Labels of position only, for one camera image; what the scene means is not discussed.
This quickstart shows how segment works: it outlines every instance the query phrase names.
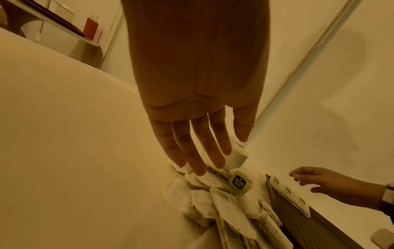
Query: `sleeve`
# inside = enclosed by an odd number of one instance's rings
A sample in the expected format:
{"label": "sleeve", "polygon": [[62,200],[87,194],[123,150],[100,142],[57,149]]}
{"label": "sleeve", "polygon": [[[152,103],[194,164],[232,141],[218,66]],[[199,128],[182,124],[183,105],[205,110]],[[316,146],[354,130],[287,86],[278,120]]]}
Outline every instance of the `sleeve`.
{"label": "sleeve", "polygon": [[380,201],[380,210],[390,216],[394,224],[394,183],[387,185],[383,198]]}

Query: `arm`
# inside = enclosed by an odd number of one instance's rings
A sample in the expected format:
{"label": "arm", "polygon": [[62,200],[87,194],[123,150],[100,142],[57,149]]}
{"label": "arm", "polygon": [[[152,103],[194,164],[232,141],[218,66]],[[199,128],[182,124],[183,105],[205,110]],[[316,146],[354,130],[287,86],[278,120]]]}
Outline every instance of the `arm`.
{"label": "arm", "polygon": [[316,184],[311,192],[326,194],[340,202],[375,209],[394,217],[394,187],[353,179],[337,172],[316,167],[301,167],[293,170],[301,186]]}
{"label": "arm", "polygon": [[[231,153],[225,106],[246,141],[263,90],[268,0],[122,0],[135,80],[160,145],[202,175],[193,130],[217,168]],[[209,125],[216,136],[214,140]]]}

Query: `red container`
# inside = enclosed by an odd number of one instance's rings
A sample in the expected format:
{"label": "red container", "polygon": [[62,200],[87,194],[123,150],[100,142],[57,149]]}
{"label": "red container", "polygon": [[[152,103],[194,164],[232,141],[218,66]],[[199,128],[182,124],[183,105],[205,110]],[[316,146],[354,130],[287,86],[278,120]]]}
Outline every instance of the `red container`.
{"label": "red container", "polygon": [[98,27],[99,24],[88,17],[86,20],[85,28],[83,29],[83,33],[86,35],[87,38],[93,40]]}

